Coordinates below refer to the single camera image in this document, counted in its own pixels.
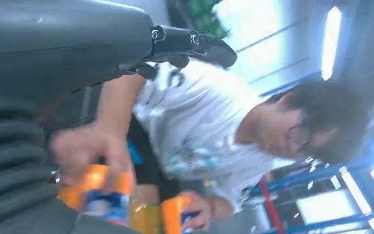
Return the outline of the person's left hand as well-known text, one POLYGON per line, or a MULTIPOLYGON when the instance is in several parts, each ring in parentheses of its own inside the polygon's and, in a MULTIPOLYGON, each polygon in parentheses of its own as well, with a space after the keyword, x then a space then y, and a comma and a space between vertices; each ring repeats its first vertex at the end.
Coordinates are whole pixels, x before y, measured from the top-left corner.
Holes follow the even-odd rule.
POLYGON ((182 214, 189 215, 182 222, 182 229, 208 230, 213 216, 211 201, 191 191, 179 193, 178 196, 183 199, 182 214))

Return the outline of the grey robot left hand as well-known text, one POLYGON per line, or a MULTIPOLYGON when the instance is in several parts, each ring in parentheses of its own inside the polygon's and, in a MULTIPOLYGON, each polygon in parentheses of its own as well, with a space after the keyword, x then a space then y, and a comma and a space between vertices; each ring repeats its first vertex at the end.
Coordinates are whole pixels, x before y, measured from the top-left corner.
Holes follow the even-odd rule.
POLYGON ((0 0, 0 118, 35 120, 80 89, 145 62, 237 60, 221 39, 154 25, 140 8, 105 0, 0 0))

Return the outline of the person's right hand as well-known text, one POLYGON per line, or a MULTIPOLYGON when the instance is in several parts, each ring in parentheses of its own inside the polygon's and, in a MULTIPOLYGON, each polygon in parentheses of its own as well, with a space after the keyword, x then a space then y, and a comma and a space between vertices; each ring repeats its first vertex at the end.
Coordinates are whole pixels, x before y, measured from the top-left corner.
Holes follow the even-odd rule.
POLYGON ((62 165, 63 183, 77 185, 100 157, 105 159, 107 173, 103 189, 110 192, 122 173, 135 184, 135 173, 126 132, 115 132, 94 126, 63 130, 52 138, 52 152, 62 165))

